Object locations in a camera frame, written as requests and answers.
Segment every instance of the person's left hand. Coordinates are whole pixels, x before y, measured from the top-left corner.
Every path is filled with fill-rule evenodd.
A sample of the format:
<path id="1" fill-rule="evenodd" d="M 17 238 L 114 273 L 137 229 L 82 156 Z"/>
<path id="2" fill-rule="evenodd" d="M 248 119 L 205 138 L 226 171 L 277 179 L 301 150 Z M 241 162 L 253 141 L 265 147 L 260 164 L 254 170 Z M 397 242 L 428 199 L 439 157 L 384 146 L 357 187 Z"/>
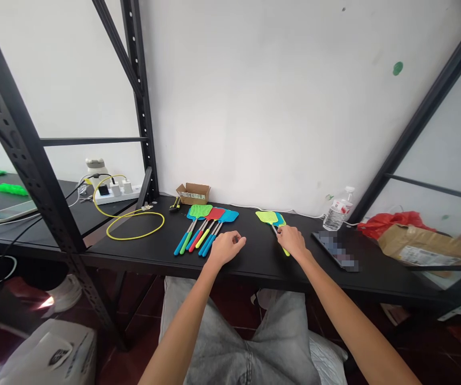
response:
<path id="1" fill-rule="evenodd" d="M 224 264 L 233 260 L 245 244 L 246 237 L 241 237 L 237 231 L 220 234 L 213 242 L 207 262 L 221 268 Z"/>

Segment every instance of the white power strip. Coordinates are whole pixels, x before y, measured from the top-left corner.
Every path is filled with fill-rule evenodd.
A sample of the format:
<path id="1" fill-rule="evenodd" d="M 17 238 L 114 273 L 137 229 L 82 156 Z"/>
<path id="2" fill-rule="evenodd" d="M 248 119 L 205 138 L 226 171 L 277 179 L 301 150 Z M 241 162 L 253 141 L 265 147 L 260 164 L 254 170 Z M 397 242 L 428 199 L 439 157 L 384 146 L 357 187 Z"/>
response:
<path id="1" fill-rule="evenodd" d="M 123 187 L 120 187 L 120 191 L 122 192 L 122 194 L 120 196 L 115 197 L 110 188 L 109 195 L 100 195 L 100 191 L 97 190 L 97 192 L 95 193 L 95 200 L 97 201 L 98 205 L 102 205 L 106 203 L 127 201 L 129 199 L 137 199 L 139 198 L 139 194 L 141 193 L 141 186 L 133 186 L 132 192 L 129 194 L 126 194 L 123 191 Z"/>

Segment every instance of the brown cardboard package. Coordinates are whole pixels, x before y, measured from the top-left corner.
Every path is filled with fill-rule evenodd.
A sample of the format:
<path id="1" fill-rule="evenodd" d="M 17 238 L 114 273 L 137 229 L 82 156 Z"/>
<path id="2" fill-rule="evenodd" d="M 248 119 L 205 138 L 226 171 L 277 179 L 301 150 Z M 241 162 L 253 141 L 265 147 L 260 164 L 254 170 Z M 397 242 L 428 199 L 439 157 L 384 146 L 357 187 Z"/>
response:
<path id="1" fill-rule="evenodd" d="M 392 225 L 378 239 L 383 253 L 413 266 L 461 265 L 461 239 L 415 226 Z M 448 277 L 450 272 L 433 272 Z"/>
<path id="2" fill-rule="evenodd" d="M 210 186 L 205 184 L 196 184 L 196 183 L 186 183 L 184 187 L 181 184 L 177 187 L 177 193 L 181 197 L 182 204 L 207 204 L 209 201 L 209 190 Z"/>

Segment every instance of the plastic bottle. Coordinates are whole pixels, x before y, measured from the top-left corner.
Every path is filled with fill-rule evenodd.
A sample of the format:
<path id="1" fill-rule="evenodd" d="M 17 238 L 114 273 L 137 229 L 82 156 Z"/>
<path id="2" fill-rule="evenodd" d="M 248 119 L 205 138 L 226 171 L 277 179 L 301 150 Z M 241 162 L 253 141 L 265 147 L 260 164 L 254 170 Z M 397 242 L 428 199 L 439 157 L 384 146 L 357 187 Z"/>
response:
<path id="1" fill-rule="evenodd" d="M 345 192 L 335 197 L 333 204 L 328 210 L 328 214 L 323 221 L 323 227 L 328 231 L 337 231 L 341 228 L 346 215 L 353 206 L 351 196 L 355 191 L 355 187 L 346 186 Z"/>

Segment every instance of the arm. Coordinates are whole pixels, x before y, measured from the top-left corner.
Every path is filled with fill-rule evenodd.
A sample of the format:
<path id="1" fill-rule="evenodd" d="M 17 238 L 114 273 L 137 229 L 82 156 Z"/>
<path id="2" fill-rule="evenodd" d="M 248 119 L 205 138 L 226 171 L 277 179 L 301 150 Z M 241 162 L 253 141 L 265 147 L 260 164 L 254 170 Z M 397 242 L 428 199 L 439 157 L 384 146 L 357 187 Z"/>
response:
<path id="1" fill-rule="evenodd" d="M 246 238 L 241 238 L 237 231 L 216 238 L 198 280 L 166 330 L 138 385 L 184 382 L 214 280 L 221 267 L 232 260 L 245 243 Z"/>
<path id="2" fill-rule="evenodd" d="M 278 242 L 298 261 L 369 384 L 420 384 L 408 365 L 355 303 L 325 273 L 295 227 L 282 226 Z"/>

